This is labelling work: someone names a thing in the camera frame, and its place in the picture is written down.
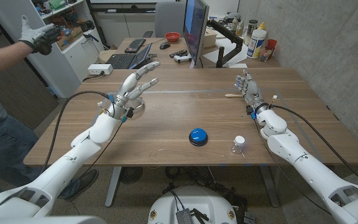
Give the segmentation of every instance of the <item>blue push button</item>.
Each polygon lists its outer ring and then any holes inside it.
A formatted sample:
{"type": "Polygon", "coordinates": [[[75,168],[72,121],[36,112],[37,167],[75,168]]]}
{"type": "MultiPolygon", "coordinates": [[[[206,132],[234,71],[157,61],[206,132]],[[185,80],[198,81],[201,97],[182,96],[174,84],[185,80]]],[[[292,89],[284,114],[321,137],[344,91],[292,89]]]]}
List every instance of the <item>blue push button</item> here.
{"type": "Polygon", "coordinates": [[[204,146],[208,142],[208,135],[201,128],[196,128],[191,131],[189,140],[194,146],[204,146]]]}

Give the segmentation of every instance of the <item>table leg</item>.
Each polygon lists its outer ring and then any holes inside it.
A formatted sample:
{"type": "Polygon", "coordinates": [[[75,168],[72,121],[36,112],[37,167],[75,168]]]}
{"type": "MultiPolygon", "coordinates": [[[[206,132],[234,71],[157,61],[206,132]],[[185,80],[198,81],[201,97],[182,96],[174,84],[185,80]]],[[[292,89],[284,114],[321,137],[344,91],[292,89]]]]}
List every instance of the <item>table leg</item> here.
{"type": "Polygon", "coordinates": [[[270,173],[269,166],[260,166],[260,174],[262,175],[262,178],[264,179],[267,195],[270,200],[270,204],[272,207],[277,208],[280,206],[280,202],[278,201],[277,193],[274,187],[272,174],[270,173]]]}
{"type": "Polygon", "coordinates": [[[111,174],[111,180],[109,185],[109,190],[106,196],[106,202],[104,203],[106,207],[112,207],[112,202],[117,191],[119,174],[121,173],[122,167],[114,167],[111,174]]]}

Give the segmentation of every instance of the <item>white robot body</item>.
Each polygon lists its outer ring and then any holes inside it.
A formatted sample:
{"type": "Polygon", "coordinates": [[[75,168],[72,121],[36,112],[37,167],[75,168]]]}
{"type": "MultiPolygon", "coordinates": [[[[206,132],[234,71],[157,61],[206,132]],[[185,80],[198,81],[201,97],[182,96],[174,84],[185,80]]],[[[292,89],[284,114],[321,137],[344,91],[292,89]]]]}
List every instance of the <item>white robot body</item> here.
{"type": "MultiPolygon", "coordinates": [[[[173,189],[185,208],[194,208],[205,214],[209,221],[205,223],[227,223],[236,224],[237,219],[231,204],[216,192],[199,186],[186,186],[173,189]]],[[[177,200],[179,210],[182,206],[177,200]]],[[[149,213],[148,224],[156,223],[178,223],[176,201],[171,192],[167,192],[152,205],[149,213]]],[[[199,223],[196,217],[192,216],[193,223],[199,223]]]]}

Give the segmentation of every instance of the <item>white bottle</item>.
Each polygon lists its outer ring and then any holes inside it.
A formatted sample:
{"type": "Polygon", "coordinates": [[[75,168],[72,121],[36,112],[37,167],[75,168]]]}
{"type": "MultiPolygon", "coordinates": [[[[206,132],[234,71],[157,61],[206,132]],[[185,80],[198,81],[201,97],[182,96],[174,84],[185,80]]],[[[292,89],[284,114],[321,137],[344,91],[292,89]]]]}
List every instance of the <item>white bottle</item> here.
{"type": "Polygon", "coordinates": [[[239,24],[239,21],[237,20],[237,17],[234,17],[233,21],[231,22],[231,30],[233,30],[235,32],[238,24],[239,24]]]}
{"type": "Polygon", "coordinates": [[[248,45],[247,56],[249,58],[259,58],[260,48],[266,37],[266,30],[256,29],[252,31],[252,37],[248,45]]]}
{"type": "Polygon", "coordinates": [[[231,152],[233,152],[234,154],[241,154],[245,142],[246,140],[244,139],[244,137],[236,136],[236,138],[234,139],[234,144],[231,147],[231,152]]]}

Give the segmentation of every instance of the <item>red cup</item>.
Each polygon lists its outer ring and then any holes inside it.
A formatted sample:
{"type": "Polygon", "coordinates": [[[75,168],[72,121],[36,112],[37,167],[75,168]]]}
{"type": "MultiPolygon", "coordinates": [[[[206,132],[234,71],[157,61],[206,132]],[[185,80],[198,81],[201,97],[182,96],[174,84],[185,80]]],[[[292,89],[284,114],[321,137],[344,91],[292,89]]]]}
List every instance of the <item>red cup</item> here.
{"type": "Polygon", "coordinates": [[[276,44],[277,44],[277,40],[269,39],[269,40],[267,40],[267,45],[266,45],[266,47],[273,47],[273,52],[274,52],[275,47],[276,47],[276,44]]]}
{"type": "Polygon", "coordinates": [[[267,47],[276,47],[276,44],[277,44],[277,40],[273,40],[273,39],[269,39],[267,40],[267,47]]]}

